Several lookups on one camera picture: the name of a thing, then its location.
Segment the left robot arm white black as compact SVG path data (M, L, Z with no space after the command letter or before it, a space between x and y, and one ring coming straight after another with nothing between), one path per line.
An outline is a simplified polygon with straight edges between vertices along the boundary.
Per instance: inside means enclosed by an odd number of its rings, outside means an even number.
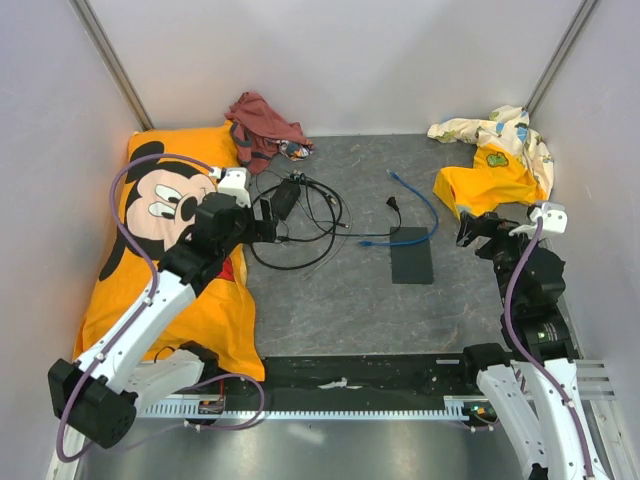
M219 369L183 345L168 358L143 363L167 326L221 273L240 244L272 243L277 221L261 200L261 215L231 195L207 195L195 222L152 267L152 278L115 325L75 362L56 361L48 372L57 442L66 427L109 449L128 433L137 415L181 390L208 393Z

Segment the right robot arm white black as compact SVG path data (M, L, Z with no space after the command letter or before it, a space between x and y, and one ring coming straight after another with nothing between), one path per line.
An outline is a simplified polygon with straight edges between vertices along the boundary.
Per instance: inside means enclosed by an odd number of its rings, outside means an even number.
M541 246L565 232L564 208L533 205L526 224L494 212L460 215L456 243L479 237L476 255L491 261L506 345L477 344L463 351L458 381L482 393L504 429L525 479L604 479L578 388L578 354L558 307L564 261Z

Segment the black network switch box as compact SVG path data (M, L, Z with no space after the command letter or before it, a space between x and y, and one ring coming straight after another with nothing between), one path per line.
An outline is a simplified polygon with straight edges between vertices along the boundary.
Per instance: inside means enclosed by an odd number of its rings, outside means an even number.
M426 227L401 227L390 237L391 281L396 285L431 285L434 268Z

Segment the black power adapter brick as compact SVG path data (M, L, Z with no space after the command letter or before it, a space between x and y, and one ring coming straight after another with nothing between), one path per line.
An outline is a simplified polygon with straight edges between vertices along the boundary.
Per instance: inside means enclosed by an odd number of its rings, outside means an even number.
M286 220L299 200L301 188L298 182L284 179L271 196L272 213L279 220Z

